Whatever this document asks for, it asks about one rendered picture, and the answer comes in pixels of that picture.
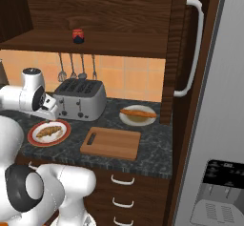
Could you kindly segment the plain white plate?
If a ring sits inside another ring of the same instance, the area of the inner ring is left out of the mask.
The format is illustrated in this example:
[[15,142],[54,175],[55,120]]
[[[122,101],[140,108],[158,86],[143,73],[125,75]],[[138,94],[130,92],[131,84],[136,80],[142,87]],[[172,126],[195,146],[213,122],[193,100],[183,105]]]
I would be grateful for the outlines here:
[[124,113],[120,113],[119,117],[121,121],[129,126],[147,126],[151,125],[156,119],[156,112],[148,107],[143,105],[131,105],[125,107],[125,110],[129,111],[142,111],[146,113],[153,113],[154,117],[144,117],[144,116],[135,116],[135,115],[127,115]]

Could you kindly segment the grey steel fridge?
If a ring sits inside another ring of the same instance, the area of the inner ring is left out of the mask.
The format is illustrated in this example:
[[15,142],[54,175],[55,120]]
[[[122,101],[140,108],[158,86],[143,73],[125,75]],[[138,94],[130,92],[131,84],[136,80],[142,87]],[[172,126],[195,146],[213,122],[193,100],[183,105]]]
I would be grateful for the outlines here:
[[173,226],[244,226],[244,0],[220,0]]

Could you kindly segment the silver four-slot toaster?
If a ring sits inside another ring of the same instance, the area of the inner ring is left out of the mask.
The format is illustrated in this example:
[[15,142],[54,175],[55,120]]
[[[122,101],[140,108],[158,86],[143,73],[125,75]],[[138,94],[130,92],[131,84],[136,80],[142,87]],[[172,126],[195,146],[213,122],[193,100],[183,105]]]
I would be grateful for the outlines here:
[[107,96],[102,81],[67,79],[53,93],[60,118],[94,121],[105,111]]

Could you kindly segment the dark wooden drawer unit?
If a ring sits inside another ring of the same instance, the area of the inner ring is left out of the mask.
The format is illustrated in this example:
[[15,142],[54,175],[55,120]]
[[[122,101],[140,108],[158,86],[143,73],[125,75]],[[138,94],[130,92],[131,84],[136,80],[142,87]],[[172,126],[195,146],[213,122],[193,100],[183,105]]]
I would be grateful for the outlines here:
[[[96,175],[94,192],[85,198],[85,206],[95,219],[97,226],[116,226],[113,217],[123,223],[134,221],[133,226],[163,226],[166,198],[169,188],[167,179],[122,173],[92,168]],[[123,186],[111,181],[131,181],[132,186]],[[112,198],[123,204],[134,205],[130,209],[119,208],[112,204]]]

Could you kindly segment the dark wooden wall cabinet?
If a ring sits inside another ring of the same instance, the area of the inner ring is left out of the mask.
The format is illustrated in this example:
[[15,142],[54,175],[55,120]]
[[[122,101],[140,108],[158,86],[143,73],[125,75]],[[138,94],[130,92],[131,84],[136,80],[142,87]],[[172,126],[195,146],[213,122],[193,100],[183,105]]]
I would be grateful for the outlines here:
[[[28,0],[33,29],[1,50],[164,58],[172,0]],[[72,31],[85,41],[75,44]]]

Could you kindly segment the hanging metal fork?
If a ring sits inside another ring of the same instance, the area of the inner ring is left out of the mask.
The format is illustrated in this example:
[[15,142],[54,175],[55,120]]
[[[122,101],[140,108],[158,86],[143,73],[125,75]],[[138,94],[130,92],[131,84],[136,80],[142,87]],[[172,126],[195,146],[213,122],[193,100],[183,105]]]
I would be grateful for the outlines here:
[[92,79],[97,80],[97,73],[96,73],[96,68],[95,68],[95,55],[91,55],[92,58],[92,67],[93,67],[93,72],[92,72]]

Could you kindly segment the dark countertop appliance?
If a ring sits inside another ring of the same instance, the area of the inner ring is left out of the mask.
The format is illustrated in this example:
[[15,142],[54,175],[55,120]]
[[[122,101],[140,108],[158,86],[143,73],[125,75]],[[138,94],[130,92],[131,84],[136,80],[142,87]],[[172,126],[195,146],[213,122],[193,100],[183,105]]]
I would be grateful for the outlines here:
[[2,60],[0,59],[0,89],[9,84]]

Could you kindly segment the dark wooden cabinet door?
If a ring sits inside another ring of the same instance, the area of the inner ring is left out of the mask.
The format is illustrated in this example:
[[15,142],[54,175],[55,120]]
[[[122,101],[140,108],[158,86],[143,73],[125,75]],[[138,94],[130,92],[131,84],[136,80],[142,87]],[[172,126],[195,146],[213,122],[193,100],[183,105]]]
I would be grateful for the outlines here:
[[0,43],[32,29],[28,0],[0,0]]
[[163,92],[160,106],[159,123],[169,125],[173,112],[173,92],[177,79],[178,58],[184,30],[187,0],[172,0],[169,25],[166,65],[164,72]]

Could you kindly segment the red rimmed white plate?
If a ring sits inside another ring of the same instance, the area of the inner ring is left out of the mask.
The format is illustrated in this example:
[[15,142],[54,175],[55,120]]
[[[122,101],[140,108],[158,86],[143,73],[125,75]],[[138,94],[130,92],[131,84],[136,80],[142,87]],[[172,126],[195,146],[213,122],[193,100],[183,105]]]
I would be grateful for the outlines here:
[[[60,126],[61,131],[58,131],[51,136],[43,136],[38,138],[36,135],[44,128],[49,126]],[[28,132],[28,141],[36,147],[50,147],[63,142],[71,134],[71,125],[62,119],[55,121],[43,121],[34,125]]]

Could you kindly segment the long orange baguette pastry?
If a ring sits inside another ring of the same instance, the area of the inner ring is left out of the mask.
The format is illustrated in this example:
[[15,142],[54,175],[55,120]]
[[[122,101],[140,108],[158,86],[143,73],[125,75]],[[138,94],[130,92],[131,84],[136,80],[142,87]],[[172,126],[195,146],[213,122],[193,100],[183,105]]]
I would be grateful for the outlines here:
[[156,118],[157,117],[156,113],[149,113],[149,112],[140,111],[140,110],[121,109],[120,112],[122,114],[125,114],[125,115],[141,116],[141,117],[148,117],[148,118]]

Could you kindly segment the golden brown croissant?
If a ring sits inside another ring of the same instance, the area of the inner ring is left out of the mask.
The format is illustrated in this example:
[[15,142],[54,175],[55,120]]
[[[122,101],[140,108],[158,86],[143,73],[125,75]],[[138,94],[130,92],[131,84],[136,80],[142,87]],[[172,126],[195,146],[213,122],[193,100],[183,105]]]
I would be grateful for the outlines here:
[[61,131],[62,128],[60,126],[49,126],[49,127],[46,127],[44,129],[42,129],[36,136],[38,138],[41,138],[43,136],[51,136],[52,134],[58,132],[58,131]]

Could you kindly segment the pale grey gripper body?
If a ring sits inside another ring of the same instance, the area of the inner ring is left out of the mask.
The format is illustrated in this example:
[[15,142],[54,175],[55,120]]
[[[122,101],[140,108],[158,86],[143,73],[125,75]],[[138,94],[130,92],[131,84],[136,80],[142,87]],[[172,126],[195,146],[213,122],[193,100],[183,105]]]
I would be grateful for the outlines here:
[[28,114],[47,120],[56,120],[58,117],[58,107],[54,105],[50,110],[43,110],[42,108],[40,108],[35,112],[28,112]]

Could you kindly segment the red lidded jam jar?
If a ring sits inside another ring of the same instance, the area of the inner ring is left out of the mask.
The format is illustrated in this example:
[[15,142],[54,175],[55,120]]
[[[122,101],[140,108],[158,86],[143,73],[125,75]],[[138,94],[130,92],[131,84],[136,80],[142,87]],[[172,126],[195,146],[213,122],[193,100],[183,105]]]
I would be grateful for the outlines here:
[[72,31],[72,41],[75,44],[82,44],[84,39],[84,32],[81,29],[75,29]]

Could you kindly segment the wooden cutting board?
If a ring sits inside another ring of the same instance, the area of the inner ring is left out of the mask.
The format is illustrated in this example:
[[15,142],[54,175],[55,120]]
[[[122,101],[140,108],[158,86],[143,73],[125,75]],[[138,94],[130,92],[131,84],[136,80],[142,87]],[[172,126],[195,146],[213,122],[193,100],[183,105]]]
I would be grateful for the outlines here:
[[91,127],[80,152],[135,161],[140,138],[140,132]]

